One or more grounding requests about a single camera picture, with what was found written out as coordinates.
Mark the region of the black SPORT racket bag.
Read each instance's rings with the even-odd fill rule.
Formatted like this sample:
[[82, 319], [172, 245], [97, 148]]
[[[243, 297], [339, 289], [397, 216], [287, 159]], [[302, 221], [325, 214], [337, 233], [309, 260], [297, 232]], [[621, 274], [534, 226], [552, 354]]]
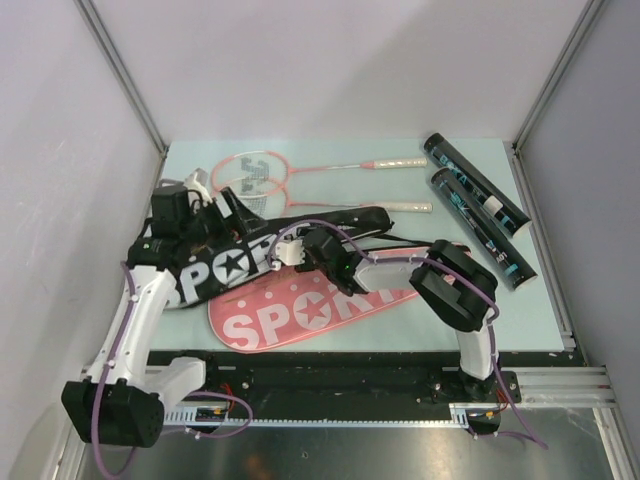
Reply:
[[268, 225], [252, 233], [234, 230], [232, 241], [194, 245], [187, 240], [191, 203], [182, 207], [162, 207], [145, 220], [149, 229], [129, 247], [126, 265], [153, 266], [169, 271], [175, 278], [168, 307], [190, 308], [249, 283], [269, 271], [268, 250], [277, 233], [301, 221], [300, 233], [313, 228], [311, 219], [331, 223], [351, 238], [392, 238], [394, 225], [381, 207], [360, 207], [266, 220]]

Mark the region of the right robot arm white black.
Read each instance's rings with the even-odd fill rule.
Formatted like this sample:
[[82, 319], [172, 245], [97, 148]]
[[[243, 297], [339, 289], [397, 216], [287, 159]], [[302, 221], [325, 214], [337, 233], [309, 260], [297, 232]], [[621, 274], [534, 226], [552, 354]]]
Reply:
[[499, 316], [497, 280], [460, 247], [437, 240], [422, 255], [385, 256], [349, 251], [328, 229], [316, 228], [303, 237], [302, 249], [305, 263], [346, 296], [415, 291], [456, 332], [460, 364], [455, 388], [473, 401], [496, 391], [499, 354], [492, 323]]

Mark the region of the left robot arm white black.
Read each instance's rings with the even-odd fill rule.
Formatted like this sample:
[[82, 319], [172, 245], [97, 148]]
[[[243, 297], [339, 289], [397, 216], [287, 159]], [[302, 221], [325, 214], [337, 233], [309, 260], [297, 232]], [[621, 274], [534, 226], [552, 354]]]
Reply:
[[80, 439], [93, 446], [153, 446], [165, 413], [221, 387], [213, 355], [185, 351], [146, 373], [151, 339], [168, 308], [200, 305], [256, 277], [272, 241], [267, 220], [224, 188], [196, 182], [156, 188], [150, 214], [129, 247], [125, 283], [106, 339], [82, 380], [61, 401]]

